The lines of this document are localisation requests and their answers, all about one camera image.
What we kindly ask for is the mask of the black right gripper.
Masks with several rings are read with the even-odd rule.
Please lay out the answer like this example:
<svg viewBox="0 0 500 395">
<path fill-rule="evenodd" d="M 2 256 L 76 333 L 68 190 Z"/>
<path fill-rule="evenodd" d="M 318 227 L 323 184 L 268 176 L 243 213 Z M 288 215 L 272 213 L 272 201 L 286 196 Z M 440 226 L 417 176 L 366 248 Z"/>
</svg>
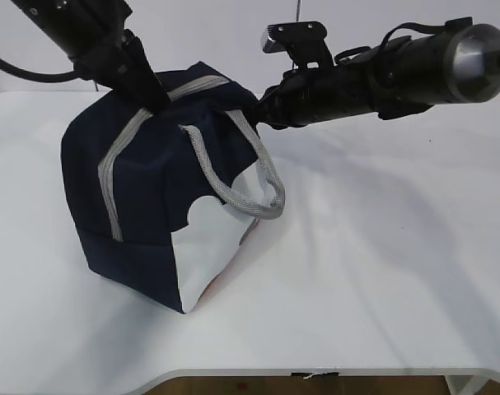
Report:
<svg viewBox="0 0 500 395">
<path fill-rule="evenodd" d="M 330 120 L 336 114 L 339 93 L 332 72 L 309 69 L 288 72 L 255 105 L 255 120 L 273 128 L 302 128 Z"/>
</svg>

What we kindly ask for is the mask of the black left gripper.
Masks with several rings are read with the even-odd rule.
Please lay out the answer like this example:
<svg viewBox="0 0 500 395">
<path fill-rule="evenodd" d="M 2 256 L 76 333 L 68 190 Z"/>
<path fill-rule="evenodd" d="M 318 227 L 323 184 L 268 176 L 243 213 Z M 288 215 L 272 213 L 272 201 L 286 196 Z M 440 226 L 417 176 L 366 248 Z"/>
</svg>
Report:
<svg viewBox="0 0 500 395">
<path fill-rule="evenodd" d="M 116 41 L 106 37 L 70 60 L 80 78 L 120 89 L 151 113 L 157 114 L 171 103 L 147 60 L 142 41 L 129 29 L 118 34 Z"/>
</svg>

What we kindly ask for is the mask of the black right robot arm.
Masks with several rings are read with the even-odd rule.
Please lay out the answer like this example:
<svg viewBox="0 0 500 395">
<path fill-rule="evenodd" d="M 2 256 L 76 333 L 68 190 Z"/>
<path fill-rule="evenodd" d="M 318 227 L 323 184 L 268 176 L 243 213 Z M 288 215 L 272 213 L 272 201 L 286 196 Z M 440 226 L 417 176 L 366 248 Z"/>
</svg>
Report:
<svg viewBox="0 0 500 395">
<path fill-rule="evenodd" d="M 395 37 L 390 30 L 376 47 L 333 55 L 318 21 L 268 26 L 262 50 L 287 53 L 294 67 L 265 91 L 250 111 L 252 119 L 278 130 L 363 114 L 392 120 L 435 105 L 483 103 L 500 93 L 495 26 L 462 17 L 440 26 L 405 22 L 399 28 L 420 36 Z"/>
</svg>

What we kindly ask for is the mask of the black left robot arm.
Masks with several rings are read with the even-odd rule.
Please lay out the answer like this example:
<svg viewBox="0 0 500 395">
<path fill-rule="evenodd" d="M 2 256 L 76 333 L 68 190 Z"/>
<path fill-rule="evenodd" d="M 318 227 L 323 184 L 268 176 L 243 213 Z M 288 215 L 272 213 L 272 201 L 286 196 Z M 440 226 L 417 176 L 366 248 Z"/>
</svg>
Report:
<svg viewBox="0 0 500 395">
<path fill-rule="evenodd" d="M 125 27 L 132 14 L 125 1 L 13 4 L 65 52 L 78 78 L 109 87 L 153 113 L 169 105 L 141 40 Z"/>
</svg>

